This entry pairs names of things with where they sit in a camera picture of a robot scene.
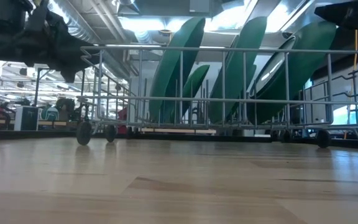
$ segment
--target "wooden floor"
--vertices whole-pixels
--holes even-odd
[[[0,223],[358,223],[358,151],[0,141]]]

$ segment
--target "pipe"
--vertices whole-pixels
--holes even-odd
[[[92,44],[101,42],[100,37],[85,21],[81,14],[75,9],[69,0],[50,0],[48,8],[62,16],[67,21],[68,33],[77,39],[87,41]],[[122,62],[115,59],[110,52],[105,50],[103,53],[104,63],[106,68],[118,78],[128,80],[129,77],[126,75],[129,72],[123,66]]]
[[[126,40],[126,36],[123,33],[122,29],[120,28],[119,23],[117,22],[117,17],[114,17],[111,14],[110,9],[108,8],[108,6],[106,5],[106,3],[103,0],[97,0],[100,7],[103,9],[103,11],[106,13],[107,17],[109,18],[109,20],[111,21],[111,23],[113,24],[113,26],[117,29],[118,34],[120,35],[122,40]]]
[[[135,36],[136,36],[137,41],[138,41],[140,44],[142,44],[142,45],[143,45],[143,44],[144,44],[144,45],[154,44],[153,38],[151,37],[149,31],[147,31],[147,30],[135,31],[134,34],[135,34]],[[162,50],[151,50],[151,52],[153,52],[153,53],[155,53],[156,55],[159,55],[159,56],[161,56],[161,55],[163,54],[163,51],[162,51]]]
[[[110,30],[114,38],[120,42],[123,42],[122,37],[118,34],[118,31],[115,27],[113,27],[109,21],[107,20],[106,16],[104,16],[103,12],[100,10],[99,6],[95,3],[94,0],[89,0],[89,3],[91,3],[92,8],[98,13],[100,19],[104,22],[104,24],[107,26],[107,28]]]

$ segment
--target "metal railing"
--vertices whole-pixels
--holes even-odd
[[[136,77],[139,79],[138,81],[138,96],[136,96],[135,94],[132,93],[132,80],[130,80],[129,82],[129,89],[128,92],[131,94],[128,94],[127,96],[114,96],[114,95],[108,95],[108,96],[102,96],[102,89],[101,89],[101,79],[103,77],[103,69],[98,68],[98,83],[96,83],[96,79],[94,85],[96,86],[96,84],[98,84],[98,92],[95,96],[78,96],[78,98],[80,99],[98,99],[98,112],[97,112],[97,118],[100,119],[100,121],[98,122],[98,125],[102,125],[102,124],[123,124],[123,125],[127,125],[127,126],[135,126],[135,127],[148,127],[148,128],[152,128],[152,127],[164,127],[164,128],[190,128],[190,129],[208,129],[208,128],[237,128],[237,129],[299,129],[299,128],[303,128],[303,129],[341,129],[341,130],[346,130],[346,129],[355,129],[356,127],[358,127],[358,124],[349,124],[349,125],[331,125],[333,122],[333,105],[358,105],[357,102],[357,93],[354,93],[353,95],[349,95],[348,93],[336,93],[333,94],[333,80],[337,80],[339,78],[343,78],[345,80],[350,80],[353,79],[353,85],[354,85],[354,89],[356,90],[357,86],[356,86],[356,74],[352,73],[351,77],[345,77],[345,76],[339,76],[339,77],[335,77],[333,78],[333,73],[332,73],[332,61],[331,61],[331,55],[332,54],[358,54],[358,50],[287,50],[287,49],[231,49],[231,48],[223,48],[223,49],[217,49],[217,48],[189,48],[189,47],[156,47],[156,46],[150,46],[150,47],[145,47],[145,46],[138,46],[138,45],[133,45],[133,46],[120,46],[120,45],[109,45],[109,46],[94,46],[94,47],[82,47],[81,50],[85,53],[84,56],[82,56],[81,58],[87,62],[90,66],[92,67],[96,67],[96,65],[93,65],[88,59],[92,57],[92,55],[88,52],[88,50],[99,50],[100,51],[100,66],[101,66],[101,62],[103,62],[103,54],[102,52],[104,50],[107,49],[124,49],[124,50],[139,50],[139,76]],[[179,80],[177,80],[177,88],[178,88],[178,95],[177,97],[151,97],[151,96],[147,96],[147,79],[144,80],[143,82],[143,78],[142,78],[142,61],[143,61],[143,51],[145,50],[176,50],[176,51],[180,51],[180,76],[179,76]],[[186,98],[183,97],[183,52],[184,51],[213,51],[213,52],[221,52],[222,53],[222,74],[223,74],[223,81],[222,81],[222,93],[223,93],[223,97],[222,98],[209,98],[209,81],[206,80],[206,88],[202,89],[201,88],[201,97],[196,97],[196,98]],[[243,79],[244,79],[244,98],[242,99],[231,99],[231,98],[226,98],[225,96],[225,76],[226,76],[226,54],[228,52],[242,52],[243,54],[243,63],[244,63],[244,70],[243,70]],[[277,53],[277,52],[281,52],[281,53],[285,53],[284,57],[285,57],[285,91],[286,91],[286,99],[285,100],[261,100],[261,99],[251,99],[250,98],[250,94],[249,92],[247,92],[247,68],[246,68],[246,55],[247,52],[259,52],[259,53]],[[327,76],[328,79],[322,83],[313,85],[309,88],[303,88],[303,100],[292,100],[290,98],[290,80],[289,80],[289,64],[288,64],[288,55],[292,54],[292,53],[310,53],[310,54],[315,54],[315,53],[321,53],[321,54],[326,54],[326,58],[328,61],[328,66],[327,66]],[[255,79],[255,82],[253,83],[254,86],[254,90],[256,91],[256,85],[257,85],[258,80]],[[313,88],[319,86],[319,85],[324,85],[324,97],[322,98],[318,98],[318,99],[313,99]],[[310,100],[305,100],[305,91],[309,90],[310,91],[310,96],[311,99]],[[355,101],[333,101],[333,98],[335,96],[339,96],[339,95],[346,95],[348,97],[352,97],[353,99],[355,99]],[[134,119],[132,120],[132,116],[131,116],[131,106],[128,106],[127,108],[127,120],[126,121],[121,121],[121,120],[117,120],[117,119],[111,119],[108,117],[103,117],[101,114],[101,99],[115,99],[117,100],[122,100],[125,101],[127,100],[127,104],[128,105],[132,105],[135,109],[135,116]],[[178,102],[178,106],[179,106],[179,110],[178,110],[178,114],[177,114],[177,110],[175,108],[175,117],[179,118],[179,122],[177,122],[177,119],[175,118],[175,122],[174,123],[161,123],[160,119],[158,119],[158,123],[153,123],[149,120],[149,116],[148,113],[146,113],[145,111],[145,106],[146,104],[150,101],[150,100],[163,100],[163,101],[175,101]],[[192,115],[189,116],[188,120],[184,120],[183,119],[183,114],[182,114],[182,108],[183,108],[183,102],[184,101],[190,101],[191,102],[191,106],[190,106],[190,111],[193,108],[193,103],[196,104],[200,104],[202,105],[201,108],[199,108],[200,111],[204,111],[204,120],[203,120],[203,124],[199,124],[197,122],[197,124],[193,124],[192,121]],[[223,122],[222,124],[211,124],[209,122],[209,118],[208,118],[208,103],[209,102],[213,102],[213,101],[217,101],[217,102],[222,102],[223,104],[223,113],[222,113],[222,117],[223,117]],[[234,121],[233,118],[231,119],[231,121],[225,122],[226,120],[226,114],[225,114],[225,103],[227,102],[233,102],[233,103],[239,103],[239,109],[238,109],[238,115],[237,115],[237,120]],[[279,103],[279,104],[285,104],[285,108],[284,108],[284,120],[283,121],[279,121],[279,122],[275,122],[275,118],[272,118],[271,122],[269,123],[264,123],[264,124],[257,124],[257,115],[255,114],[255,122],[254,124],[250,124],[248,122],[247,119],[247,103],[255,103],[256,105],[258,103]],[[326,105],[327,110],[328,110],[328,120],[324,123],[307,123],[306,122],[306,110],[303,110],[303,122],[301,122],[300,124],[291,124],[291,113],[290,113],[290,108],[292,106],[297,106],[297,105],[301,105],[303,106],[303,108],[306,108],[306,105]],[[311,109],[311,117],[313,117],[313,108]]]

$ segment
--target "rolling cart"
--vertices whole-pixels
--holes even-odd
[[[138,95],[134,94],[132,92],[132,80],[129,82],[129,89],[126,90],[126,94],[119,96],[118,94],[114,95],[110,93],[109,85],[110,81],[114,81],[113,78],[109,77],[106,73],[103,72],[102,68],[102,62],[103,62],[103,54],[102,52],[109,49],[120,49],[120,50],[138,50],[140,54],[139,59],[139,77],[137,77],[138,81]],[[141,46],[120,46],[120,45],[109,45],[109,46],[94,46],[94,47],[82,47],[81,50],[85,53],[85,56],[82,56],[82,59],[87,62],[90,66],[94,67],[97,71],[98,79],[94,79],[95,83],[94,86],[97,86],[97,91],[94,93],[94,96],[78,96],[80,99],[92,99],[93,101],[97,100],[96,106],[98,107],[96,117],[99,119],[98,121],[85,121],[79,124],[77,129],[77,140],[80,144],[86,145],[89,143],[91,136],[93,134],[96,134],[103,126],[105,126],[104,133],[106,135],[106,139],[109,142],[114,141],[114,138],[117,134],[117,126],[119,125],[126,125],[127,126],[127,137],[133,138],[137,134],[145,133],[149,131],[150,129],[171,129],[171,130],[194,130],[194,133],[203,133],[208,132],[212,129],[241,129],[241,130],[270,130],[270,134],[272,139],[278,139],[280,138],[283,142],[290,142],[293,134],[293,130],[302,129],[302,130],[315,130],[316,136],[314,137],[315,142],[319,147],[325,148],[330,145],[331,141],[331,135],[329,131],[332,130],[343,130],[343,131],[353,131],[354,134],[357,136],[358,139],[358,123],[357,124],[345,124],[345,125],[333,125],[333,106],[334,105],[356,105],[358,106],[358,102],[356,101],[334,101],[333,98],[338,95],[346,95],[348,97],[356,98],[357,93],[355,92],[353,95],[350,95],[348,93],[340,93],[340,94],[333,94],[332,86],[333,81],[339,78],[344,79],[355,79],[356,74],[353,73],[349,77],[334,77],[332,74],[332,68],[331,68],[331,55],[332,54],[358,54],[358,51],[355,50],[288,50],[288,49],[217,49],[212,47],[205,47],[205,48],[186,48],[186,47],[141,47]],[[92,55],[88,52],[90,50],[99,50],[99,66],[92,64],[88,58],[90,58]],[[239,99],[229,99],[225,98],[224,93],[222,98],[209,98],[209,86],[208,86],[208,80],[205,81],[205,89],[201,91],[201,97],[197,98],[184,98],[180,95],[178,97],[151,97],[147,96],[147,80],[142,79],[142,52],[145,50],[177,50],[180,51],[182,56],[184,51],[209,51],[209,52],[220,52],[222,54],[222,62],[223,65],[225,63],[226,55],[230,52],[241,52],[243,54],[243,57],[246,57],[247,52],[258,52],[258,53],[281,53],[283,55],[283,63],[285,66],[285,88],[282,89],[282,91],[286,92],[287,98],[285,100],[263,100],[263,99],[255,99],[252,98],[250,95],[250,91],[252,91],[252,88],[249,88],[247,90],[246,88],[246,70],[244,66],[244,96]],[[328,63],[328,70],[327,70],[327,80],[323,83],[319,83],[315,86],[309,87],[309,88],[303,88],[301,90],[300,94],[302,94],[304,97],[302,97],[302,100],[293,100],[290,98],[289,88],[290,88],[290,80],[289,80],[289,71],[288,71],[288,54],[290,53],[305,53],[305,54],[326,54],[326,60]],[[181,63],[180,65],[183,66],[183,57],[181,57]],[[102,84],[102,77],[108,78],[108,89],[102,90],[101,84]],[[251,84],[254,89],[256,89],[256,86],[258,84],[258,80],[255,79],[255,81]],[[322,98],[313,99],[312,94],[310,94],[310,98],[306,99],[305,95],[307,91],[312,92],[314,88],[318,85],[324,85],[324,96]],[[178,92],[181,93],[181,85],[178,86]],[[116,101],[121,100],[122,102],[129,105],[127,107],[128,114],[131,114],[131,110],[134,110],[134,116],[128,116],[126,121],[110,118],[109,115],[104,116],[101,113],[100,107],[101,107],[101,100],[102,99],[114,99]],[[180,114],[177,114],[177,110],[175,110],[175,117],[179,118],[178,122],[174,123],[163,123],[159,120],[157,122],[151,122],[148,116],[148,112],[146,109],[146,106],[148,105],[150,100],[163,100],[163,101],[175,101],[178,105],[180,105],[180,108],[184,101],[190,101],[191,106],[189,111],[193,111],[193,105],[198,105],[198,110],[203,111],[204,119],[202,122],[194,122],[193,116],[189,116],[188,119],[183,119],[183,114],[181,114],[181,110],[179,110]],[[236,116],[231,117],[230,119],[224,119],[226,117],[225,112],[223,111],[223,122],[220,124],[213,124],[210,122],[208,118],[208,105],[211,102],[221,102],[224,103],[238,103],[238,109],[236,112]],[[257,107],[258,103],[270,103],[270,104],[282,104],[285,105],[284,109],[278,114],[277,117],[272,117],[272,119],[268,122],[264,122],[262,124],[259,124],[257,122],[257,113],[255,113],[254,121],[251,121],[248,117],[249,110],[247,110],[247,107],[249,105],[256,105]],[[327,120],[320,123],[307,122],[307,115],[306,115],[306,108],[307,106],[313,107],[316,105],[325,105],[325,110],[327,113]],[[302,116],[304,119],[299,124],[293,124],[291,122],[291,113],[290,110],[294,106],[300,106],[303,108]],[[95,123],[95,127],[92,128],[91,122]]]

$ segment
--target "orange cord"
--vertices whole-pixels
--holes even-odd
[[[354,46],[355,46],[355,49],[358,50],[358,30],[355,30],[355,37],[354,37],[354,40],[355,40],[355,43],[354,43]],[[354,63],[353,63],[353,72],[357,70],[357,54],[354,54]],[[352,80],[352,85],[351,85],[351,94],[353,94],[353,80]],[[347,131],[345,131],[345,136],[344,136],[344,139],[347,138]]]

